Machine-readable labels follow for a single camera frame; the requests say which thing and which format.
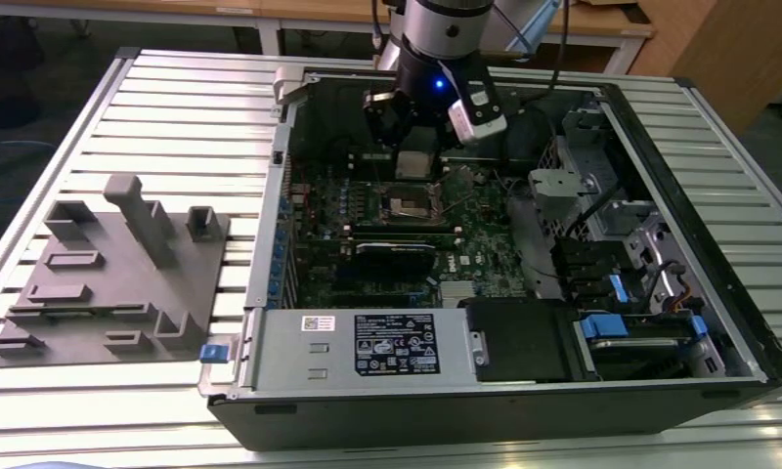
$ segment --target power supply label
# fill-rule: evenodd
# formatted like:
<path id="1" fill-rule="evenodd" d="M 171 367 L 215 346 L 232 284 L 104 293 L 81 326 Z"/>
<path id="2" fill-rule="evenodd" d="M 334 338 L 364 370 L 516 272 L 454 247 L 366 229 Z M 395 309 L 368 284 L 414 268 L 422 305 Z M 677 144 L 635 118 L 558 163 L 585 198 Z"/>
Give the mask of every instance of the power supply label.
<path id="1" fill-rule="evenodd" d="M 354 330 L 362 376 L 440 372 L 434 315 L 356 316 Z"/>

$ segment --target motherboard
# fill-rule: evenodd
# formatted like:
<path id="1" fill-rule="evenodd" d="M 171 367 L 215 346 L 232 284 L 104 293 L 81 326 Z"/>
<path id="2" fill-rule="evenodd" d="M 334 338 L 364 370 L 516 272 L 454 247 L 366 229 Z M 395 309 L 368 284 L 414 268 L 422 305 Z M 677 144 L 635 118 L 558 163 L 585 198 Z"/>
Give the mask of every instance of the motherboard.
<path id="1" fill-rule="evenodd" d="M 524 297 L 504 215 L 520 181 L 447 164 L 434 182 L 356 180 L 299 168 L 299 308 L 455 308 L 472 296 Z"/>

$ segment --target circuit board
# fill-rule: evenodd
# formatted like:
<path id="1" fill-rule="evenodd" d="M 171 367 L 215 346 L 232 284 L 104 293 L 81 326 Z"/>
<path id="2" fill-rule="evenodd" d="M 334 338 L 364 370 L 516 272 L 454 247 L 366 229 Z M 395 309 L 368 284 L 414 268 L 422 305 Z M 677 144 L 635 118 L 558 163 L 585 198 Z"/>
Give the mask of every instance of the circuit board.
<path id="1" fill-rule="evenodd" d="M 301 212 L 299 308 L 440 308 L 443 282 L 468 282 L 474 296 L 527 295 L 507 187 L 472 165 L 444 171 L 434 183 L 355 181 L 331 167 L 301 172 L 292 188 Z M 419 258 L 403 260 L 406 271 L 427 272 L 424 279 L 348 275 L 347 263 L 366 245 L 428 247 L 426 271 L 414 267 Z M 383 267 L 376 270 L 394 271 Z"/>

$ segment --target slotted aluminum surface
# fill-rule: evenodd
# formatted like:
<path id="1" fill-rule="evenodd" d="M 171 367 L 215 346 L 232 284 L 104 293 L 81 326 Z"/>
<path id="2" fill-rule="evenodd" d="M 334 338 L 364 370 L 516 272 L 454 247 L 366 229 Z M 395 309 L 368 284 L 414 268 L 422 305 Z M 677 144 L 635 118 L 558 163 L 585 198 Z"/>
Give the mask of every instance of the slotted aluminum surface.
<path id="1" fill-rule="evenodd" d="M 281 64 L 368 67 L 354 61 L 164 51 L 117 60 L 44 174 L 44 179 L 52 175 L 50 183 L 40 183 L 0 245 L 0 329 L 48 237 L 40 226 L 45 207 L 54 199 L 82 199 L 93 209 L 110 208 L 100 195 L 105 177 L 135 172 L 145 194 L 168 211 L 196 204 L 232 215 L 209 331 L 240 330 L 275 124 L 271 81 Z M 566 76 L 614 81 L 622 88 L 782 341 L 781 194 L 694 90 L 663 78 Z M 782 467 L 782 400 L 715 412 L 653 436 L 255 453 L 207 411 L 196 390 L 200 372 L 197 362 L 0 369 L 0 468 L 46 460 L 106 467 L 396 467 L 412 461 L 427 467 L 511 469 L 542 464 Z M 217 382 L 228 379 L 219 370 L 211 375 Z"/>

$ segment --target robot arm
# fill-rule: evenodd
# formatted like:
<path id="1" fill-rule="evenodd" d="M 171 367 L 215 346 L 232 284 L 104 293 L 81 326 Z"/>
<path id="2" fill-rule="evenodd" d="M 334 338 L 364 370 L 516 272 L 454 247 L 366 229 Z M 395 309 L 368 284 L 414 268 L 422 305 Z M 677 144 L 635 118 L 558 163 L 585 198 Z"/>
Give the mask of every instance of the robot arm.
<path id="1" fill-rule="evenodd" d="M 558 2 L 542 0 L 541 7 Z M 448 149 L 502 132 L 507 121 L 478 50 L 494 0 L 386 3 L 392 7 L 391 39 L 380 67 L 396 63 L 398 73 L 391 92 L 366 96 L 374 140 L 396 149 L 412 127 L 426 126 L 435 128 L 439 149 Z M 541 7 L 524 28 L 538 35 L 534 39 L 541 39 L 555 13 L 555 8 Z M 482 84 L 480 89 L 472 82 Z M 387 112 L 398 117 L 390 126 Z"/>

